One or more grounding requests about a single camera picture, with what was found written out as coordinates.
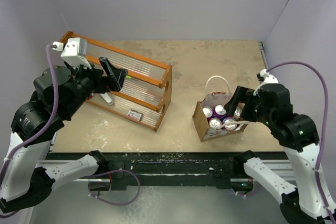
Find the red cola can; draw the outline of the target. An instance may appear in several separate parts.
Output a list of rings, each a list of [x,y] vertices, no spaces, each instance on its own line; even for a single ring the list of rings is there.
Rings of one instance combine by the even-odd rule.
[[[211,118],[209,120],[209,126],[214,129],[220,130],[222,128],[222,121],[219,118]]]
[[[241,113],[242,113],[242,108],[237,107],[237,108],[235,109],[235,112],[234,112],[233,117],[234,117],[236,120],[238,120],[238,119],[241,117]]]

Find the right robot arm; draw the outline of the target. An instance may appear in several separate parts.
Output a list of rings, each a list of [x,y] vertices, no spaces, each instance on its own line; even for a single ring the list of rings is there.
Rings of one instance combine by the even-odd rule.
[[[244,105],[243,120],[267,126],[284,148],[296,184],[282,179],[252,151],[234,158],[234,173],[258,181],[279,203],[288,223],[324,223],[325,220],[335,223],[335,202],[329,195],[322,169],[316,167],[321,147],[314,121],[293,112],[289,90],[278,83],[264,84],[258,90],[238,86],[225,105],[228,115],[233,115],[240,103]]]

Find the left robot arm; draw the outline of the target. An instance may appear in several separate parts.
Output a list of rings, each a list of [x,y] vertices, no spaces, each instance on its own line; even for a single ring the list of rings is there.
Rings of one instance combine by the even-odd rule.
[[[7,218],[38,205],[58,187],[78,177],[104,177],[106,159],[93,151],[65,166],[45,168],[46,157],[56,133],[94,93],[118,92],[128,75],[101,57],[100,68],[90,64],[51,66],[34,80],[31,99],[16,111],[11,143],[1,170],[1,211]]]

